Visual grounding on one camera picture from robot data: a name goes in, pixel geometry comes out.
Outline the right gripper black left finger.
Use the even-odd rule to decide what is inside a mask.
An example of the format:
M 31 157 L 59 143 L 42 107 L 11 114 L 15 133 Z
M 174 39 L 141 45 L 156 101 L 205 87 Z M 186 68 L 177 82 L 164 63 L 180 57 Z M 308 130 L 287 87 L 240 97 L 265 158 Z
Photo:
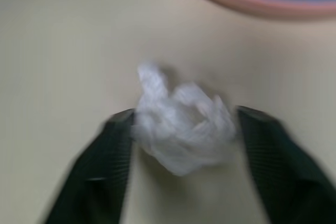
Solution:
M 109 118 L 75 160 L 43 224 L 120 224 L 131 165 L 134 110 Z

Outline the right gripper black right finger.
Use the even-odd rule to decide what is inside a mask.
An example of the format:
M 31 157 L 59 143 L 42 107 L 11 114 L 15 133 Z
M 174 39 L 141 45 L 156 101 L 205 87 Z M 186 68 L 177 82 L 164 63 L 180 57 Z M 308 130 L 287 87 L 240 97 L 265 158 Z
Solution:
M 237 107 L 248 166 L 271 224 L 336 224 L 336 188 L 276 118 Z

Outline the white tissue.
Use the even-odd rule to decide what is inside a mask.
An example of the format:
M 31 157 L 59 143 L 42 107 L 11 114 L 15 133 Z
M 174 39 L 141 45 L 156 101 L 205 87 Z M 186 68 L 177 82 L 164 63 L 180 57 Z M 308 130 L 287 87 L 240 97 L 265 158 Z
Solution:
M 177 176 L 229 160 L 236 129 L 220 96 L 208 97 L 193 82 L 170 91 L 156 64 L 140 65 L 138 75 L 143 94 L 132 133 L 145 152 Z

